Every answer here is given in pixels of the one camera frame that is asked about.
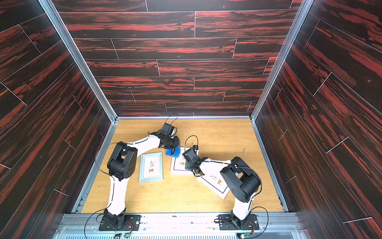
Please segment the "blue microfiber cloth black trim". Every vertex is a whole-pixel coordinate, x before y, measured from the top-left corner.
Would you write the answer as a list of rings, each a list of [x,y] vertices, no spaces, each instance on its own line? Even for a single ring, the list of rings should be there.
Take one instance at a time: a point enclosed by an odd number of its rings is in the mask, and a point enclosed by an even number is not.
[[[176,148],[169,148],[166,150],[166,155],[171,156],[173,158],[178,158],[181,154],[180,146],[177,146]]]

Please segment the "white picture frame black border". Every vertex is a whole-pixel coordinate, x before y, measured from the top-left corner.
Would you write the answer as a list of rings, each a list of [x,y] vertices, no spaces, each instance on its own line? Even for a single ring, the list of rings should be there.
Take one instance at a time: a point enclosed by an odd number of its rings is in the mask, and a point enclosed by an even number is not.
[[[170,168],[171,174],[179,174],[179,175],[193,175],[193,173],[189,170],[185,169],[186,160],[183,157],[183,153],[188,150],[189,147],[180,147],[180,155],[178,158],[172,157],[172,164]]]

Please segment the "cream white picture frame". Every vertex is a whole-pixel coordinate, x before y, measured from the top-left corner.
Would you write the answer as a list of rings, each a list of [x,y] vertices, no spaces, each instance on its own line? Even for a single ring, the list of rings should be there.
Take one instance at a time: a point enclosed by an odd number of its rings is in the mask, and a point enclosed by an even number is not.
[[[223,163],[203,162],[200,166],[203,175],[198,177],[198,181],[204,184],[211,191],[216,193],[220,198],[225,199],[229,190],[226,182],[220,174],[225,167]]]

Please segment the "light blue picture frame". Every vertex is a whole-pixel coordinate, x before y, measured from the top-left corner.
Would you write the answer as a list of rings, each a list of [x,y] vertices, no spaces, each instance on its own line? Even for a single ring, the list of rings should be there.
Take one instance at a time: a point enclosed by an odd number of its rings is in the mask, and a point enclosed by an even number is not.
[[[162,153],[140,155],[139,183],[163,180]]]

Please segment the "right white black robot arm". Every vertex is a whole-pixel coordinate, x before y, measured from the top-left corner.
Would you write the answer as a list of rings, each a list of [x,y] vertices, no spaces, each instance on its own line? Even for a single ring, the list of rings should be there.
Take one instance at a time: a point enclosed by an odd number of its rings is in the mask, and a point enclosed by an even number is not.
[[[217,161],[207,157],[200,158],[183,153],[186,160],[186,169],[194,176],[212,176],[214,172],[220,174],[235,197],[234,207],[231,211],[232,224],[241,229],[249,220],[251,204],[257,194],[262,181],[259,175],[240,157],[232,160]]]

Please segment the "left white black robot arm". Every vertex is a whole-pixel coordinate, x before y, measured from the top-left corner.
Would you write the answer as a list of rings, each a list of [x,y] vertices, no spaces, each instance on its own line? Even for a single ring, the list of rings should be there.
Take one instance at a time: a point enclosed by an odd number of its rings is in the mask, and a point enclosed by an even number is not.
[[[180,145],[177,136],[153,132],[149,136],[130,143],[117,143],[107,163],[110,175],[110,194],[105,219],[113,226],[121,228],[125,224],[125,195],[129,178],[136,168],[137,157],[154,149],[173,149]]]

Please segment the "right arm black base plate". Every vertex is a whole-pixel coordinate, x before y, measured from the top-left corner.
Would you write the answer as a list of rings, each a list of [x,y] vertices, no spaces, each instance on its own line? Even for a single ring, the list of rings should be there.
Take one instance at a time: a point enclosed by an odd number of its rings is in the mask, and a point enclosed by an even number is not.
[[[220,214],[214,222],[219,225],[221,231],[234,231],[234,230],[259,230],[257,216],[249,214],[244,220],[240,220],[233,214]]]

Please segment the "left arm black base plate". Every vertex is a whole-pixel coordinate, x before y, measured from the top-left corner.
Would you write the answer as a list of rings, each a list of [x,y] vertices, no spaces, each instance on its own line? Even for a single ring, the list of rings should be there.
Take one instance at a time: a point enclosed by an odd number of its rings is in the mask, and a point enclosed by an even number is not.
[[[111,223],[105,216],[102,217],[99,231],[108,232],[108,231],[138,231],[140,227],[141,215],[125,215],[124,219],[118,219],[117,225]]]

